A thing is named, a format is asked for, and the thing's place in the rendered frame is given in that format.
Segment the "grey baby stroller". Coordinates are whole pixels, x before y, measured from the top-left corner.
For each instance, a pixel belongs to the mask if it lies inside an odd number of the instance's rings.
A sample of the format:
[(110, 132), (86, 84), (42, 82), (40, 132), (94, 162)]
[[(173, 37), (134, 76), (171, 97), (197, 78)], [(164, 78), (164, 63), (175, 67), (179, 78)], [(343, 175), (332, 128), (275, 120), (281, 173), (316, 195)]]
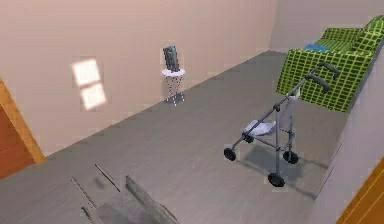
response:
[(326, 94), (331, 90), (331, 86), (315, 72), (321, 67), (334, 73), (333, 78), (337, 79), (340, 72), (332, 65), (320, 62), (309, 74), (306, 74), (284, 97), (275, 103), (261, 119), (251, 121), (242, 131), (241, 137), (231, 146), (224, 149), (224, 156), (230, 161), (236, 160), (236, 146), (245, 141), (252, 143), (254, 140), (260, 141), (275, 149), (276, 162), (275, 171), (268, 175), (269, 183), (274, 187), (283, 187), (285, 180), (280, 172), (280, 153), (290, 164), (298, 162), (298, 155), (292, 151), (292, 142), (295, 138), (293, 131), (293, 113), (295, 102), (300, 96), (301, 86), (309, 80), (313, 80), (322, 87), (322, 93)]

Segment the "grey metal frame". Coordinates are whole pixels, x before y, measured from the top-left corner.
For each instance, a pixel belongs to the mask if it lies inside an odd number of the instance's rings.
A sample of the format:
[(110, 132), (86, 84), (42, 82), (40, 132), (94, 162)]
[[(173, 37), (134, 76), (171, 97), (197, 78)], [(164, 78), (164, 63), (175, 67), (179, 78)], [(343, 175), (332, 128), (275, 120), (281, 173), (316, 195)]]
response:
[(96, 164), (95, 167), (118, 193), (97, 205), (79, 181), (75, 177), (71, 178), (79, 192), (88, 200), (88, 205), (82, 206), (81, 210), (91, 224), (180, 224), (165, 205), (154, 200), (129, 175), (125, 177), (124, 186), (120, 187), (100, 165)]

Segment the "green checked sofa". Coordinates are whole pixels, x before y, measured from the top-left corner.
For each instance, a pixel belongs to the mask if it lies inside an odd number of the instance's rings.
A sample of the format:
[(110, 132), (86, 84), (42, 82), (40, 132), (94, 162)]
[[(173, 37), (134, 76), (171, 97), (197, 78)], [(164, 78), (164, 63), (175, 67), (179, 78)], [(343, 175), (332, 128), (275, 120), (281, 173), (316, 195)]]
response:
[(301, 87), (300, 98), (333, 111), (346, 112), (383, 39), (384, 15), (375, 16), (362, 28), (327, 28), (315, 42), (326, 50), (300, 48), (288, 51), (276, 92), (286, 94), (317, 65), (327, 63), (339, 72), (337, 78), (324, 67), (315, 74), (331, 89), (324, 94), (319, 85), (308, 81)]

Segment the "blue cushion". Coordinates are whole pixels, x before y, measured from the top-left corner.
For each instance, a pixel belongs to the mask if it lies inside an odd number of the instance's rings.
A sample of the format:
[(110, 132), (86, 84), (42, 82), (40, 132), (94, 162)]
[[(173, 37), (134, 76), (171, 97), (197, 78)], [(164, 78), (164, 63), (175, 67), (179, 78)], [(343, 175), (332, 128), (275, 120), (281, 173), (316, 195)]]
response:
[(318, 44), (308, 44), (304, 48), (305, 50), (314, 50), (314, 51), (328, 51), (330, 50), (328, 47)]

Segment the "white round side table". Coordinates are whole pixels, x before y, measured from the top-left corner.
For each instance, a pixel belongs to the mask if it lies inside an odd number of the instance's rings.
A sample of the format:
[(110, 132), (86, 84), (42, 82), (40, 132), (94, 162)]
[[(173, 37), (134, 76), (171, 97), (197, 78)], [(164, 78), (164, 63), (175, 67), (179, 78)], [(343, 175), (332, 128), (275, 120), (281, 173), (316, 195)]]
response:
[(162, 71), (162, 75), (164, 76), (168, 87), (168, 96), (165, 99), (167, 103), (172, 102), (173, 105), (176, 106), (178, 98), (180, 98), (181, 101), (184, 101), (184, 94), (180, 90), (181, 81), (183, 80), (184, 74), (184, 69), (180, 69), (177, 72), (173, 72), (169, 69)]

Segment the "orange wooden door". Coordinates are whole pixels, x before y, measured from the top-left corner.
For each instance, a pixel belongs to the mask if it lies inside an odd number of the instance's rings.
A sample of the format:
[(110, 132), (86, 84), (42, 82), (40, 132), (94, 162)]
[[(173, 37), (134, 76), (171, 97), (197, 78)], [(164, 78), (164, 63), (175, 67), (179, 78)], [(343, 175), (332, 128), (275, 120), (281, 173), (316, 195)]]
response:
[(384, 224), (384, 156), (336, 224)]
[(0, 79), (0, 179), (45, 161), (22, 113)]

